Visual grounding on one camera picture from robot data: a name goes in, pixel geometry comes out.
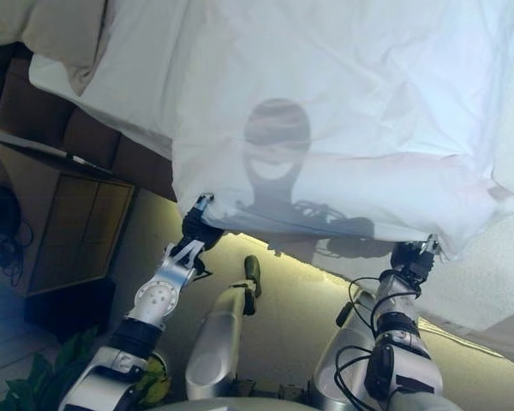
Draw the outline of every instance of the wire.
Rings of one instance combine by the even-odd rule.
[[[375,328],[374,318],[375,318],[375,313],[377,312],[377,309],[380,307],[380,305],[383,302],[388,301],[394,297],[403,297],[405,295],[417,295],[417,293],[415,291],[407,291],[404,293],[394,293],[394,294],[390,294],[390,295],[387,295],[386,297],[381,298],[380,300],[378,300],[375,303],[374,309],[371,310],[371,331],[373,332],[375,338],[377,337],[377,329]]]
[[[34,231],[33,231],[33,228],[31,227],[31,224],[29,224],[28,221],[25,218],[22,218],[21,222],[24,223],[27,226],[28,233],[30,234],[30,237],[29,237],[29,240],[27,241],[27,243],[25,243],[25,244],[21,244],[20,243],[19,245],[21,246],[21,248],[27,248],[27,247],[30,247],[33,244],[33,241],[34,241]]]
[[[356,357],[355,359],[350,360],[346,364],[340,366],[339,364],[340,364],[341,355],[347,349],[359,349],[361,351],[364,351],[365,353],[368,353],[369,355],[362,355],[360,357]],[[364,401],[360,400],[358,397],[356,397],[352,393],[350,388],[344,382],[341,372],[343,370],[345,370],[346,368],[354,365],[356,362],[369,359],[371,357],[371,352],[372,351],[370,349],[360,347],[357,345],[345,345],[344,347],[340,348],[335,355],[335,374],[333,375],[333,380],[335,381],[336,386],[349,399],[350,403],[354,406],[354,408],[356,408],[357,411],[364,411],[364,409],[366,409],[367,411],[376,411],[376,410],[375,410],[375,408],[367,405]]]
[[[365,324],[369,330],[373,331],[373,327],[371,326],[371,324],[369,322],[367,322],[363,317],[362,315],[360,314],[360,312],[358,311],[358,309],[356,308],[356,304],[354,303],[354,299],[352,298],[352,285],[355,284],[355,283],[358,283],[359,281],[362,281],[362,280],[377,280],[379,281],[379,279],[377,277],[359,277],[357,278],[356,280],[354,281],[351,281],[350,282],[350,285],[349,285],[349,300],[350,300],[350,303],[352,304],[352,307],[354,308],[354,312],[356,313],[356,315],[358,316],[358,318],[362,321],[363,324]]]

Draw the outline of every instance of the black joint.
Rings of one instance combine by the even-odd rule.
[[[377,333],[387,331],[407,331],[419,337],[415,323],[403,313],[385,313],[377,320]]]
[[[335,324],[337,324],[337,327],[342,327],[344,323],[346,322],[346,319],[349,317],[350,311],[352,311],[352,308],[354,307],[354,304],[352,304],[350,301],[347,302],[343,308],[341,308],[341,311],[339,312],[337,318],[335,319]]]
[[[259,260],[254,255],[249,255],[243,261],[243,268],[246,272],[246,279],[255,283],[255,298],[258,298],[261,293]]]
[[[392,347],[378,344],[368,361],[364,385],[369,395],[377,401],[385,401],[390,393],[394,370]]]
[[[136,319],[123,319],[112,334],[109,347],[119,349],[142,359],[150,357],[162,331]]]
[[[255,294],[254,292],[246,288],[244,290],[245,304],[243,307],[243,315],[254,315],[255,314]]]

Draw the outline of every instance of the bed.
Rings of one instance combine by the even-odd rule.
[[[443,230],[445,259],[461,261],[437,264],[425,284],[423,297],[418,300],[419,308],[447,330],[485,343],[514,360],[514,63],[509,75],[505,75],[503,65],[514,56],[514,30],[508,28],[514,29],[514,2],[506,9],[477,0],[459,5],[450,3],[454,9],[448,8],[449,11],[461,8],[460,15],[466,14],[470,16],[469,21],[487,26],[484,33],[496,33],[503,39],[491,50],[486,40],[472,37],[482,33],[479,27],[449,27],[450,30],[442,33],[443,37],[427,37],[430,21],[441,22],[439,15],[457,19],[443,14],[445,9],[441,7],[446,3],[439,2],[436,8],[427,7],[428,20],[422,19],[420,26],[419,21],[400,14],[398,18],[409,19],[408,24],[415,24],[427,41],[445,42],[449,36],[453,41],[467,39],[464,47],[457,48],[455,56],[451,50],[442,50],[444,56],[459,58],[462,66],[453,68],[447,63],[442,65],[445,60],[438,60],[434,66],[438,67],[438,72],[430,81],[429,77],[422,76],[424,71],[418,70],[430,70],[429,61],[422,55],[414,56],[421,66],[417,64],[418,69],[405,67],[403,61],[407,61],[404,58],[408,55],[403,51],[408,49],[402,48],[390,53],[386,60],[377,58],[377,66],[358,72],[360,80],[353,83],[341,75],[343,70],[359,69],[349,67],[350,60],[339,54],[342,44],[338,42],[338,33],[343,19],[354,19],[357,25],[367,19],[384,18],[381,13],[385,11],[354,2],[360,4],[359,9],[356,7],[360,14],[344,15],[347,10],[343,9],[343,3],[331,1],[331,7],[323,10],[316,9],[312,2],[289,0],[271,3],[269,9],[266,2],[242,7],[240,2],[227,0],[213,2],[213,5],[178,0],[116,0],[111,3],[114,20],[109,27],[106,52],[80,96],[70,87],[63,66],[42,56],[33,59],[30,80],[35,86],[70,99],[130,139],[172,158],[181,211],[190,207],[199,192],[212,191],[219,195],[215,208],[207,216],[210,223],[234,231],[249,231],[276,249],[342,277],[351,279],[361,274],[379,273],[388,266],[387,254],[392,241],[420,241],[429,233],[438,234],[437,231]],[[405,6],[415,12],[423,11],[419,2],[408,1]],[[476,13],[481,13],[481,20],[473,20]],[[265,30],[262,21],[272,27]],[[314,21],[314,25],[302,24],[306,21]],[[347,33],[344,32],[345,40],[350,38]],[[388,39],[388,33],[380,30],[365,33],[367,38],[376,36],[377,42]],[[391,35],[403,36],[404,33]],[[293,48],[286,53],[280,45],[290,36]],[[353,56],[365,60],[368,51],[359,49],[355,42],[351,44]],[[489,53],[489,60],[465,60],[461,56],[465,52],[474,56],[474,46],[483,47],[485,51],[477,56]],[[311,73],[304,63],[308,62],[308,53],[316,50],[324,52],[326,57],[322,56],[320,72]],[[388,66],[386,62],[396,63],[392,66],[396,70],[403,68],[403,75],[413,81],[410,85],[424,84],[418,93],[424,107],[432,107],[434,111],[433,102],[441,101],[455,104],[460,110],[435,111],[436,114],[444,112],[443,117],[431,115],[432,120],[423,122],[423,115],[415,115],[414,111],[415,88],[403,81],[393,81],[397,89],[386,95],[397,97],[391,98],[391,107],[380,108],[383,131],[373,131],[376,140],[371,148],[370,145],[354,146],[354,139],[347,148],[338,137],[345,135],[349,128],[345,117],[350,119],[350,125],[358,124],[358,130],[375,130],[372,127],[376,126],[376,121],[369,121],[374,118],[369,113],[376,109],[377,101],[385,100],[381,93],[387,87],[381,79],[386,72],[381,70]],[[484,71],[485,63],[492,64],[493,68]],[[366,61],[363,65],[369,69],[369,64],[370,61]],[[272,69],[278,66],[285,71],[283,76],[275,78]],[[450,89],[458,83],[441,81],[447,69],[458,69],[465,74],[459,73],[461,76],[457,77],[461,82],[459,86],[468,91],[463,101],[459,101],[461,95],[456,88]],[[388,72],[393,76],[391,80],[398,78],[396,70]],[[492,71],[498,75],[490,90],[484,92],[480,75],[490,75]],[[308,85],[311,74],[317,79],[314,88]],[[504,78],[508,83],[501,105]],[[350,100],[347,90],[374,82],[380,86],[364,93],[368,98],[365,102]],[[325,103],[324,90],[332,89],[336,93],[326,95],[329,103]],[[360,97],[362,90],[357,91]],[[490,101],[493,106],[486,107]],[[364,103],[371,107],[367,112],[359,111]],[[344,110],[335,111],[333,106]],[[351,110],[356,110],[357,116],[345,115]],[[274,135],[274,130],[278,130],[271,126],[267,114],[271,111],[280,119],[275,124],[279,123],[284,131],[289,128],[295,130],[297,136],[307,133],[308,137],[288,139],[283,145],[263,137],[266,133]],[[484,117],[484,113],[493,113],[494,118]],[[430,129],[440,130],[438,134],[447,136],[447,144],[445,140],[437,144],[435,139],[415,140],[403,136],[392,145],[386,136],[391,136],[390,132],[398,127],[417,129],[420,136]],[[488,135],[479,144],[474,137],[476,128],[479,134]],[[457,133],[469,138],[450,140],[450,136]],[[269,140],[276,145],[263,151]],[[272,162],[271,150],[280,152]],[[339,164],[343,150],[357,152],[352,159],[358,161],[351,162],[352,168],[343,168],[343,164],[339,169],[332,169],[332,164]],[[370,158],[381,158],[380,167],[369,166],[376,163],[366,163]],[[385,158],[389,166],[394,164],[390,169],[384,168]],[[441,159],[440,171],[430,174],[430,164],[435,164],[438,158]],[[493,160],[496,162],[494,179],[491,177]],[[258,172],[250,171],[248,167],[256,164],[260,167]],[[282,168],[282,178],[278,179],[275,169]],[[332,183],[333,176],[346,176],[347,170],[351,175],[356,173],[358,179],[349,181],[343,177]],[[368,178],[370,172],[377,173],[374,182]],[[258,179],[265,181],[259,188],[261,200],[255,188]],[[441,196],[431,197],[427,194],[430,193],[428,183],[438,179],[448,180],[449,184]],[[409,209],[407,201],[389,200],[408,190],[407,183],[400,185],[407,181],[414,184],[413,192],[425,194],[415,197]],[[340,188],[347,184],[350,190],[343,192]],[[381,207],[372,218],[365,215],[366,210],[347,211],[344,205],[349,199],[348,192],[350,200],[364,204],[366,210],[377,204]],[[270,204],[274,204],[273,210],[267,211]],[[457,218],[451,218],[461,206],[466,208]],[[400,209],[398,214],[391,212],[395,207]],[[389,215],[379,218],[380,213]],[[401,222],[394,224],[394,229],[393,220]],[[503,337],[507,330],[511,332],[510,339]]]

